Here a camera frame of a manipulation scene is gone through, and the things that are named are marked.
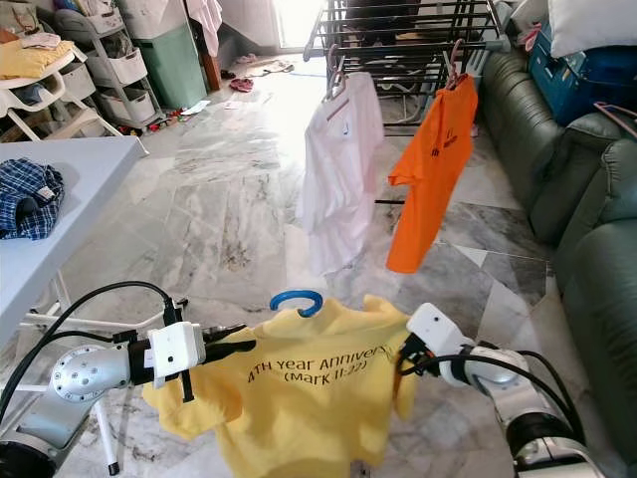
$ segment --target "marble floor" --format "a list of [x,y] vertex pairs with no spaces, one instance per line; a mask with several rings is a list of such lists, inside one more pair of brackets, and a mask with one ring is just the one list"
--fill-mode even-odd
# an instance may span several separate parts
[[[324,93],[324,68],[295,61],[293,73],[257,78],[250,94],[225,88],[191,121],[143,138],[150,156],[136,164],[64,268],[73,296],[117,280],[150,280],[174,296],[187,296],[188,319],[205,325],[257,324],[272,316],[270,297],[290,288],[312,288],[354,307],[365,293],[377,294],[406,313],[433,302],[466,335],[546,355],[563,373],[594,458],[609,477],[623,476],[567,329],[551,251],[534,241],[483,128],[417,274],[384,267],[400,214],[400,206],[388,205],[376,205],[358,258],[325,277],[310,272],[295,206],[304,129]],[[383,107],[396,105],[383,101]],[[377,151],[383,198],[405,195],[404,189],[388,187],[385,178],[408,141],[388,137]],[[144,292],[124,291],[100,298],[80,315],[137,322],[159,306]],[[37,335],[21,334],[5,356],[19,357]],[[44,360],[42,370],[48,365]],[[41,371],[34,370],[33,377]],[[123,478],[232,476],[212,433],[186,442],[164,432],[138,389],[114,391],[107,400]],[[92,419],[60,476],[106,476],[99,436]],[[473,390],[425,377],[414,418],[392,423],[385,463],[371,476],[509,477],[513,472],[490,402]]]

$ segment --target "metal clothes rack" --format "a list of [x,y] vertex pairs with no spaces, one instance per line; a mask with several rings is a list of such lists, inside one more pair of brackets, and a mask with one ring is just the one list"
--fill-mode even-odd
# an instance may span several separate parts
[[[508,47],[503,33],[493,0],[325,0],[304,59],[337,45],[344,73],[367,72],[380,99],[402,101],[403,118],[385,118],[387,135],[411,136],[447,82],[444,54],[455,41],[464,40],[460,72],[480,76],[488,52]],[[332,74],[328,69],[328,80]]]

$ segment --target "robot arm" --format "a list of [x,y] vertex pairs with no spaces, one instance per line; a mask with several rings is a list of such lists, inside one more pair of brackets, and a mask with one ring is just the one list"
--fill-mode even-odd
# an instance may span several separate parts
[[[431,304],[423,304],[416,311],[407,329],[411,335],[401,357],[416,364],[417,372],[440,375],[455,386],[472,386],[493,401],[517,476],[603,478],[588,456],[578,430],[530,379],[521,375],[529,372],[522,355],[491,345],[476,345]],[[496,363],[511,365],[521,372]]]
[[[150,331],[147,340],[130,332],[110,349],[68,352],[56,362],[47,390],[0,437],[0,478],[53,477],[84,432],[91,408],[109,389],[147,382],[159,387],[194,366],[249,351],[255,341],[218,343],[243,328],[202,330],[178,322]],[[182,378],[184,401],[190,401],[189,376]]]

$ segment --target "white chair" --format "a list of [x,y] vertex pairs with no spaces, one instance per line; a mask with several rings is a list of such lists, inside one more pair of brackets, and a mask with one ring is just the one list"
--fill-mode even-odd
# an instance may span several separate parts
[[[45,139],[63,139],[70,138],[81,131],[90,123],[97,121],[107,131],[113,135],[120,135],[112,125],[106,122],[94,110],[87,107],[83,102],[74,97],[67,91],[60,70],[68,65],[74,57],[77,56],[75,51],[70,51],[60,60],[49,65],[40,78],[16,78],[12,80],[0,80],[0,118],[8,116],[22,132],[29,137],[30,140],[39,141],[40,138],[33,130],[16,114],[15,110],[35,113],[53,106],[62,115],[67,123],[61,129],[49,134]],[[34,105],[26,105],[22,102],[12,90],[33,85],[38,82],[45,82],[45,87],[40,90],[41,100]],[[65,101],[70,101],[79,108],[79,112],[71,117],[67,110],[56,102],[64,96]]]

